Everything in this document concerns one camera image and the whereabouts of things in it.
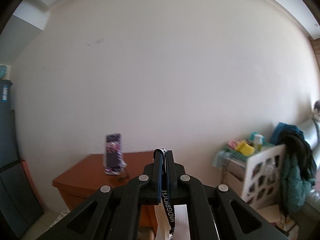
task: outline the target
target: teal round object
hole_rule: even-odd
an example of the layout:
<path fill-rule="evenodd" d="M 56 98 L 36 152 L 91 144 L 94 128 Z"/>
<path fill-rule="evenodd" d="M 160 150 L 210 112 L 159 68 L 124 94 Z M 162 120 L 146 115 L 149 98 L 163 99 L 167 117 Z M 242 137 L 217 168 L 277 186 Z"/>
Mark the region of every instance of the teal round object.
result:
<path fill-rule="evenodd" d="M 2 78 L 5 73 L 7 72 L 7 66 L 6 65 L 1 65 L 0 66 L 0 78 Z"/>

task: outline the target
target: silver screw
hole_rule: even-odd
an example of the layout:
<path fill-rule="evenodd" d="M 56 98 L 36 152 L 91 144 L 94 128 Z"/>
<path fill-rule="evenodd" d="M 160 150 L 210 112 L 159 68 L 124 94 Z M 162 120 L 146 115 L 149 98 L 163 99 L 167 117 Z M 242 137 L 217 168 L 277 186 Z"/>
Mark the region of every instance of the silver screw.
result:
<path fill-rule="evenodd" d="M 111 190 L 111 187 L 109 185 L 104 185 L 100 188 L 100 191 L 103 193 L 107 193 Z"/>
<path fill-rule="evenodd" d="M 180 179 L 182 180 L 182 181 L 189 181 L 190 180 L 190 176 L 189 175 L 181 175 L 181 177 L 180 177 Z"/>
<path fill-rule="evenodd" d="M 228 186 L 227 185 L 225 185 L 225 184 L 220 184 L 219 186 L 218 186 L 218 189 L 220 190 L 220 191 L 222 191 L 222 192 L 226 192 L 226 191 L 228 191 Z"/>
<path fill-rule="evenodd" d="M 148 176 L 148 175 L 142 174 L 142 175 L 139 176 L 139 180 L 140 180 L 140 181 L 147 181 L 148 179 L 149 179 L 149 176 Z"/>

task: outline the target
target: leather couch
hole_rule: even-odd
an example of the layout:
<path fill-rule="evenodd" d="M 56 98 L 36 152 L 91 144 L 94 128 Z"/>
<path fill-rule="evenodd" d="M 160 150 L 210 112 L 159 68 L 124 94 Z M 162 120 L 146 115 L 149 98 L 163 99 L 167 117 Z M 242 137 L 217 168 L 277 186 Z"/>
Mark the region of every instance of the leather couch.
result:
<path fill-rule="evenodd" d="M 310 144 L 313 158 L 320 172 L 320 122 L 308 119 L 297 127 L 303 132 L 305 141 Z M 320 191 L 312 189 L 302 208 L 290 216 L 299 226 L 298 240 L 306 240 L 320 221 Z"/>

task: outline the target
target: triangular cutout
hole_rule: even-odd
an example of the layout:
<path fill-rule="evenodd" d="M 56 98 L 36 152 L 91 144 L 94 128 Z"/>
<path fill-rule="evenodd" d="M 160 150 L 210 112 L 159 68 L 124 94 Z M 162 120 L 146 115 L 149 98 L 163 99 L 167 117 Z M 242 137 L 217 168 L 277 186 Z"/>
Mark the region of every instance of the triangular cutout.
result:
<path fill-rule="evenodd" d="M 248 234 L 262 227 L 262 223 L 246 209 L 244 209 L 237 201 L 231 201 L 230 205 L 244 234 Z"/>
<path fill-rule="evenodd" d="M 94 211 L 98 205 L 97 201 L 93 201 L 89 206 L 87 206 L 84 211 L 77 215 L 73 220 L 67 224 L 67 228 L 75 231 L 78 234 L 84 234 L 87 229 L 89 222 L 92 218 Z"/>

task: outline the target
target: black lanyard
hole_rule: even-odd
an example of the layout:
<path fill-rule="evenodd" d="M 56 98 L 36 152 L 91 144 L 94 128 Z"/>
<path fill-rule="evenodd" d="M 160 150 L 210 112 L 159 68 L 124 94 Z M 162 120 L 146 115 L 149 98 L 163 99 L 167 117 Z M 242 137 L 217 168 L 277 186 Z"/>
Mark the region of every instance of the black lanyard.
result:
<path fill-rule="evenodd" d="M 163 152 L 162 154 L 162 186 L 161 186 L 161 199 L 162 199 L 162 204 L 165 210 L 165 214 L 167 215 L 169 224 L 170 224 L 170 231 L 169 233 L 173 235 L 174 232 L 174 227 L 175 227 L 175 214 L 174 214 L 174 206 L 170 204 L 170 199 L 168 198 L 168 191 L 167 191 L 167 175 L 166 175 L 166 170 L 165 170 L 165 154 L 166 150 L 164 148 L 162 149 L 156 149 L 156 150 L 161 150 Z"/>

